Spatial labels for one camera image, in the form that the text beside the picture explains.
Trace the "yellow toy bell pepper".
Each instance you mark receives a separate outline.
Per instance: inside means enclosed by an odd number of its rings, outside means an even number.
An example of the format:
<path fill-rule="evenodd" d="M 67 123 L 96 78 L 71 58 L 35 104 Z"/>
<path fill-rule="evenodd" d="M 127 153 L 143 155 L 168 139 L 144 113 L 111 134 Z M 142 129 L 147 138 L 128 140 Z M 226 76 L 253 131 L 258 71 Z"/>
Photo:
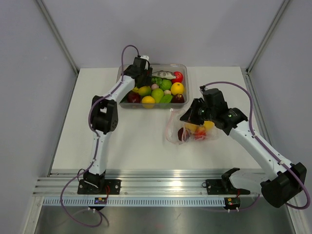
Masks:
<path fill-rule="evenodd" d="M 203 127 L 205 128 L 206 131 L 211 130 L 214 128 L 215 124 L 212 121 L 204 121 Z"/>

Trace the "red toy pear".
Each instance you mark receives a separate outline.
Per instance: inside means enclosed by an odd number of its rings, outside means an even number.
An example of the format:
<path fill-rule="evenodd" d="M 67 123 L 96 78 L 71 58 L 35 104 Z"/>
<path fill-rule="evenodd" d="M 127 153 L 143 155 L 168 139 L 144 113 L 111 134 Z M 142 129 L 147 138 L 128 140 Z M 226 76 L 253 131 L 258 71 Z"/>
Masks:
<path fill-rule="evenodd" d="M 194 133 L 194 140 L 205 140 L 207 138 L 207 132 L 205 127 L 200 126 Z"/>

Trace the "clear zip top bag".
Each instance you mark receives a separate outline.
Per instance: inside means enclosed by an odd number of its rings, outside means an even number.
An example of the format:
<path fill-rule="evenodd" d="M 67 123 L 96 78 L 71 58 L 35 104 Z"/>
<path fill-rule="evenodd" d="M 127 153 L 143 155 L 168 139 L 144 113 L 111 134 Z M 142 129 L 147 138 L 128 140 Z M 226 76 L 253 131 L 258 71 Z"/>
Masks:
<path fill-rule="evenodd" d="M 211 121 L 196 125 L 180 120 L 186 113 L 183 109 L 170 109 L 170 117 L 165 128 L 165 139 L 175 145 L 190 141 L 212 141 L 219 138 L 219 131 Z"/>

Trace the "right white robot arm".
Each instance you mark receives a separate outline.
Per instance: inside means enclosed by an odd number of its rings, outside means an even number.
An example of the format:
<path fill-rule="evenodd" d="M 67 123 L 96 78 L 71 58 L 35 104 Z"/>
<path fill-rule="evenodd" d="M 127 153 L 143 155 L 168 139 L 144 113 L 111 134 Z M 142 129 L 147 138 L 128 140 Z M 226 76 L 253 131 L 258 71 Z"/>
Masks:
<path fill-rule="evenodd" d="M 276 151 L 253 129 L 247 116 L 238 108 L 229 108 L 222 92 L 216 88 L 205 90 L 202 98 L 195 98 L 190 108 L 180 120 L 201 125 L 211 121 L 238 142 L 260 165 L 267 179 L 256 185 L 256 177 L 239 175 L 234 170 L 229 177 L 221 181 L 222 190 L 233 193 L 236 189 L 245 189 L 260 193 L 275 208 L 288 203 L 304 186 L 307 169 L 302 163 L 293 164 Z"/>

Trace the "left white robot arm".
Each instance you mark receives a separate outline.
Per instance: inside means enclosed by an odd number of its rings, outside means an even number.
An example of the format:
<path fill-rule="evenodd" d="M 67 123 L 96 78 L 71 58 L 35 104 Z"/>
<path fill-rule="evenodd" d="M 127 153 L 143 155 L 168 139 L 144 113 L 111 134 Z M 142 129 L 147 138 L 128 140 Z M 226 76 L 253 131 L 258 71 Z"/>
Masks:
<path fill-rule="evenodd" d="M 109 182 L 105 180 L 108 161 L 108 143 L 118 124 L 117 105 L 135 87 L 151 83 L 152 67 L 148 56 L 137 56 L 133 64 L 122 70 L 116 84 L 103 96 L 94 96 L 88 124 L 94 133 L 91 166 L 79 181 L 78 194 L 105 194 Z"/>

